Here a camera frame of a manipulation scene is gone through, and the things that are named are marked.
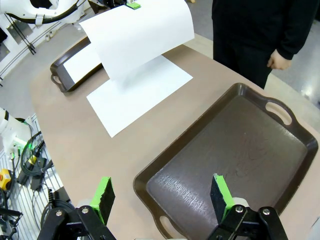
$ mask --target hand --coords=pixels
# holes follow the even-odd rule
[[[285,59],[278,53],[277,49],[271,54],[268,64],[268,68],[285,70],[291,66],[291,60]]]

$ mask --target table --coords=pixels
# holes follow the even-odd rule
[[[31,83],[32,102],[56,170],[74,204],[91,199],[102,176],[112,177],[115,202],[107,226],[119,240],[163,239],[133,189],[135,176],[232,84],[264,91],[220,63],[180,45],[163,54],[193,79],[111,138],[86,97],[107,81],[104,69],[66,95],[46,68]],[[320,141],[320,135],[300,120]],[[291,240],[306,239],[320,213],[320,154],[280,218]]]

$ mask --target black pants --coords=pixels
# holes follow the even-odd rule
[[[267,67],[272,51],[257,49],[216,34],[213,37],[213,59],[263,89],[272,70]]]

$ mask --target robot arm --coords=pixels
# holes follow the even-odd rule
[[[27,24],[49,24],[74,13],[80,0],[60,0],[56,9],[36,8],[30,0],[0,0],[0,14],[8,14]]]
[[[23,149],[30,139],[29,127],[12,117],[8,111],[0,107],[0,139],[7,156],[15,152],[17,147]]]

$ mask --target paper sheet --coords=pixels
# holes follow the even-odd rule
[[[119,6],[80,23],[110,79],[195,37],[185,0],[136,2],[139,9]]]
[[[191,79],[187,72],[160,55],[134,70],[130,77],[108,80],[87,99],[114,137]]]
[[[101,60],[93,45],[89,44],[68,59],[63,66],[76,84],[99,64]]]

